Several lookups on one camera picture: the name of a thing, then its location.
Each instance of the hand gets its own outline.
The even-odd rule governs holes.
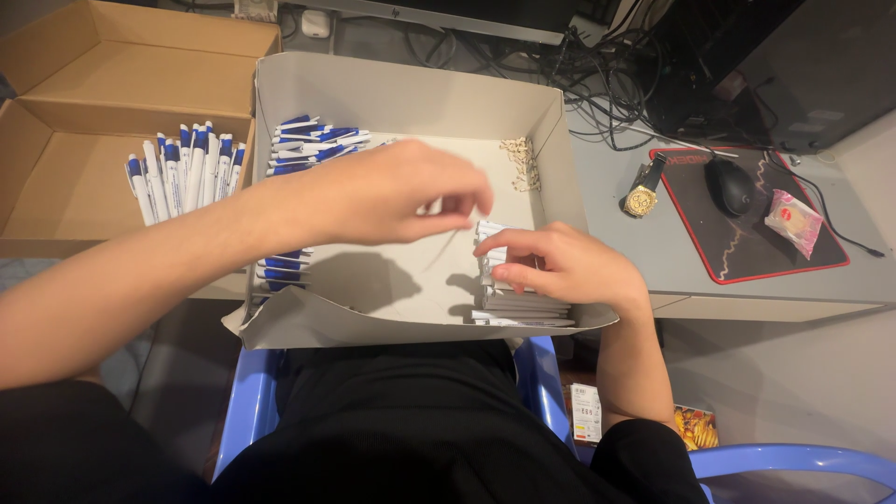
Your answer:
[[[479,243],[473,255],[499,247],[507,247],[507,262],[492,269],[492,278],[517,292],[531,287],[570,303],[607,303],[620,317],[645,307],[650,311],[647,285],[632,262],[567,224],[503,230]]]
[[[469,229],[478,207],[492,210],[486,174],[448,152],[416,140],[351,154],[298,173],[269,178],[259,189],[269,202],[284,250],[295,245],[410,243],[450,230]],[[442,198],[442,211],[417,215]],[[307,243],[290,230],[310,230]]]

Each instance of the computer tower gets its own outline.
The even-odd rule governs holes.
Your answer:
[[[892,0],[675,0],[651,36],[664,135],[814,153],[896,108]]]

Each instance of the wristwatch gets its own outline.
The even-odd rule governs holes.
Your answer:
[[[632,184],[632,190],[625,197],[623,210],[636,219],[650,213],[653,205],[657,203],[657,185],[663,174],[663,166],[666,165],[666,156],[657,152],[653,161],[647,166],[642,166],[638,178]]]

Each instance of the black mouse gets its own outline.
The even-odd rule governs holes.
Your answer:
[[[745,169],[733,161],[713,158],[703,166],[706,187],[719,210],[743,215],[753,206],[756,184]]]

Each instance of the snack package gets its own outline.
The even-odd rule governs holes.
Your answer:
[[[790,193],[775,189],[765,225],[789,239],[806,259],[812,255],[824,219]]]

